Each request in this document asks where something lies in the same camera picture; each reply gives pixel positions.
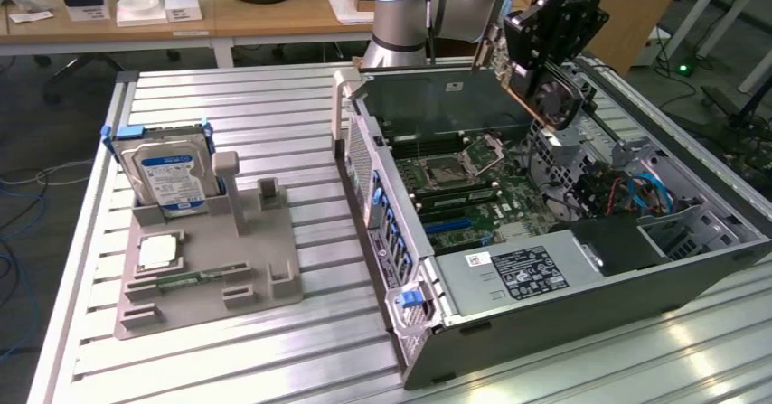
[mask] floor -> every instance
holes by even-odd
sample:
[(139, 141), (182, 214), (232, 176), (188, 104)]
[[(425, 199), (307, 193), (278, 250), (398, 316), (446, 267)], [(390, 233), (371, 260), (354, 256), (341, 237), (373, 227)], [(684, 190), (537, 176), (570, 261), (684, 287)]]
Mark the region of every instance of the floor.
[[(695, 0), (675, 2), (663, 19), (663, 26), (675, 30), (689, 12)], [(689, 35), (689, 41), (700, 39), (704, 29), (720, 15), (720, 10), (711, 8)], [(713, 53), (713, 70), (699, 69), (689, 82), (695, 87), (719, 86), (729, 97), (741, 104), (748, 98), (735, 88), (744, 76), (761, 60), (772, 47), (772, 36), (755, 30), (749, 25), (737, 22)], [(318, 44), (287, 46), (283, 58), (274, 56), (272, 46), (251, 47), (238, 51), (238, 66), (302, 63), (322, 61), (322, 48)], [(334, 61), (334, 51), (325, 47), (327, 61)], [(363, 43), (342, 44), (346, 56), (361, 55)], [(676, 54), (673, 63), (689, 56), (691, 47)], [(215, 58), (210, 50), (190, 49), (180, 51), (182, 59), (171, 62), (164, 52), (119, 53), (115, 59), (128, 70), (188, 70), (214, 68)], [(40, 84), (71, 59), (69, 56), (53, 56), (53, 65), (39, 67), (31, 57), (15, 60), (0, 58), (3, 66), (12, 66), (0, 72), (0, 174), (21, 168), (41, 168), (68, 161), (88, 159), (98, 146), (99, 128), (102, 126), (110, 101), (114, 72), (102, 64), (90, 65), (60, 87), (61, 102), (56, 106), (43, 103)], [(654, 103), (689, 92), (689, 89), (664, 79), (649, 69), (634, 69), (628, 80)], [(700, 104), (701, 96), (695, 95), (668, 105), (668, 110), (708, 122), (716, 114)], [(767, 96), (765, 105), (757, 114), (772, 115), (772, 95)], [(88, 174), (88, 167), (67, 169), (52, 176), (51, 181), (64, 181)], [(13, 179), (32, 176), (31, 172), (13, 174)], [(32, 184), (17, 192), (37, 194), (40, 186)], [(25, 401), (29, 384), (43, 343), (47, 318), (56, 297), (57, 283), (68, 255), (68, 245), (82, 206), (84, 183), (49, 187), (45, 192), (45, 214), (33, 229), (11, 240), (19, 261), (31, 278), (40, 312), (40, 325), (32, 329), (32, 305), (24, 287), (0, 310), (0, 354), (13, 345), (19, 338), (29, 337), (19, 352), (0, 360), (0, 402), (16, 404)], [(0, 222), (24, 208), (31, 199), (0, 195)], [(8, 291), (9, 280), (0, 280), (0, 295)]]

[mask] paper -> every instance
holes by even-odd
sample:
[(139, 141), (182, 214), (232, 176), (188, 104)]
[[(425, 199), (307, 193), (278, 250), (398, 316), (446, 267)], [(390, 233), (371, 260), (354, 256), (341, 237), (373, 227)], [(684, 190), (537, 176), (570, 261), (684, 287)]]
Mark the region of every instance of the paper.
[(357, 11), (351, 0), (329, 0), (335, 18), (342, 24), (371, 24), (375, 13)]
[(32, 14), (8, 14), (13, 23), (27, 23), (27, 22), (36, 22), (37, 20), (43, 20), (44, 18), (53, 17), (48, 11), (43, 11), (41, 13), (32, 13)]

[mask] circuit board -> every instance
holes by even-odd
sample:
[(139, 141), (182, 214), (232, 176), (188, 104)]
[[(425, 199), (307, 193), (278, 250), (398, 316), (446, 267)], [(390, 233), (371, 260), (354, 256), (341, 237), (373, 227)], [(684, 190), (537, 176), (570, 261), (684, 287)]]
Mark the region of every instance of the circuit board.
[(459, 152), (395, 160), (435, 255), (541, 235), (560, 222), (493, 140), (472, 136)]

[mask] white cable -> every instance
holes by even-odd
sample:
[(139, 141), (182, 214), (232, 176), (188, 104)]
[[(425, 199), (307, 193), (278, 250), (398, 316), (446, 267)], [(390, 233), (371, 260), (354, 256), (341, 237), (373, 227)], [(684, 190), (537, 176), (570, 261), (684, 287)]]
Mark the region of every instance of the white cable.
[[(45, 185), (45, 182), (43, 181), (44, 179), (44, 175), (49, 175), (53, 172), (56, 172), (60, 169), (65, 169), (68, 167), (73, 167), (73, 166), (80, 166), (83, 164), (94, 164), (94, 159), (91, 160), (79, 160), (75, 162), (67, 162), (64, 164), (60, 164), (59, 166), (51, 166), (47, 167), (41, 170), (41, 172), (37, 173), (37, 175), (35, 175), (33, 178), (29, 178), (27, 180), (20, 180), (20, 181), (5, 181), (3, 178), (0, 178), (0, 184), (5, 184), (5, 185), (23, 185), (23, 184), (29, 184), (29, 183), (37, 183), (40, 185)], [(60, 183), (48, 183), (48, 186), (55, 187), (59, 185), (72, 185), (72, 184), (77, 184), (77, 183), (83, 183), (84, 181), (88, 181), (88, 176), (79, 178), (76, 180), (69, 180), (69, 181), (63, 181)]]

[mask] aluminum extrusion table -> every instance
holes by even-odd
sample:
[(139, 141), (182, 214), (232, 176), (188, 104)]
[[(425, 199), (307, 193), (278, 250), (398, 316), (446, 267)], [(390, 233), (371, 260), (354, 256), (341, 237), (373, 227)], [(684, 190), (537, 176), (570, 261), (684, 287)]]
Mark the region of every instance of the aluminum extrusion table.
[(275, 175), (289, 187), (305, 301), (128, 341), (111, 336), (132, 191), (100, 147), (31, 402), (768, 402), (769, 261), (663, 317), (402, 389), (330, 151), (331, 74), (346, 66), (151, 72), (116, 85), (108, 123), (206, 117), (218, 149), (240, 154), (239, 183)]

